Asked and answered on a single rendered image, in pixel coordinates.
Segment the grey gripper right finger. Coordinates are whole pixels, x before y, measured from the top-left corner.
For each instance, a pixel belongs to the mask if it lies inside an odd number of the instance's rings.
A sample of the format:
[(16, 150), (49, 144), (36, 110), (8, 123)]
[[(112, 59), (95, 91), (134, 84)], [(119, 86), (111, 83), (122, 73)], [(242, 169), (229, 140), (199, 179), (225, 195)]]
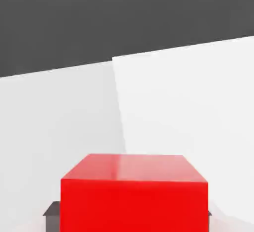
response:
[(213, 201), (209, 201), (209, 212), (209, 232), (254, 232), (254, 224), (226, 215)]

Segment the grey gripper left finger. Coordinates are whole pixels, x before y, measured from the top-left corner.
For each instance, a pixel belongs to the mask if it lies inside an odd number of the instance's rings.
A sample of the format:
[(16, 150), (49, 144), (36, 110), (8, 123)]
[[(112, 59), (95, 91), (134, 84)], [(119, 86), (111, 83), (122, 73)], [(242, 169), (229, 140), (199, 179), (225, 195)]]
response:
[(52, 202), (38, 221), (22, 226), (19, 232), (60, 232), (60, 202)]

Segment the small red cube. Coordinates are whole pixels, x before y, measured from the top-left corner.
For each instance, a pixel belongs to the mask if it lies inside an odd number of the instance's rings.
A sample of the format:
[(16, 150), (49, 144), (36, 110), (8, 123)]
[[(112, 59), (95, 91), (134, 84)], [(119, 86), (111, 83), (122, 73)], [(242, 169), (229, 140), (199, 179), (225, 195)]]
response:
[(60, 232), (209, 232), (208, 182), (182, 155), (89, 154), (61, 179)]

